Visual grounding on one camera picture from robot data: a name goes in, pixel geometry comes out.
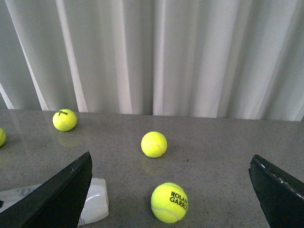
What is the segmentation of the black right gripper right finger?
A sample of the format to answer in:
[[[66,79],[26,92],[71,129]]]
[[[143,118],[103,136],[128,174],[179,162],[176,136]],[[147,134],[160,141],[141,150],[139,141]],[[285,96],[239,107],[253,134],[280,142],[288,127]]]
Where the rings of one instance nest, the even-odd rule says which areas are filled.
[[[302,228],[304,183],[257,154],[248,172],[270,227]]]

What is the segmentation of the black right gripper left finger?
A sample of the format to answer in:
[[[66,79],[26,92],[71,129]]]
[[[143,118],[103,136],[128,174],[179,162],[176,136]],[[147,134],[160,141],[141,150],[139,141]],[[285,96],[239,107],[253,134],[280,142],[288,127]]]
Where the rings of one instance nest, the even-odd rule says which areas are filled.
[[[84,153],[28,196],[0,214],[2,228],[76,228],[92,178]]]

